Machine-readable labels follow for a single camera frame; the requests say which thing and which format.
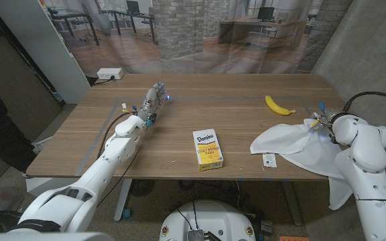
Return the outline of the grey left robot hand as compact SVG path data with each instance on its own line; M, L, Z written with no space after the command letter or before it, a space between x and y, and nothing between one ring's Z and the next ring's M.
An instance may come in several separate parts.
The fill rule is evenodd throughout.
M155 83L145 95L145 99L140 109L137 110L137 116L141 118L147 127L150 127L157 118L157 110L164 103L169 100L170 95L167 94L163 82Z

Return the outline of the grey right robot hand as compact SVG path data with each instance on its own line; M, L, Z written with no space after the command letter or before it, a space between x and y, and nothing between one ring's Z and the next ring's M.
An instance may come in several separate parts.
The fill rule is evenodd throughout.
M333 118L340 114L339 110L325 109L319 112L313 112L310 117L313 119L312 124L309 125L309 131L315 132L320 129L328 129L332 132Z

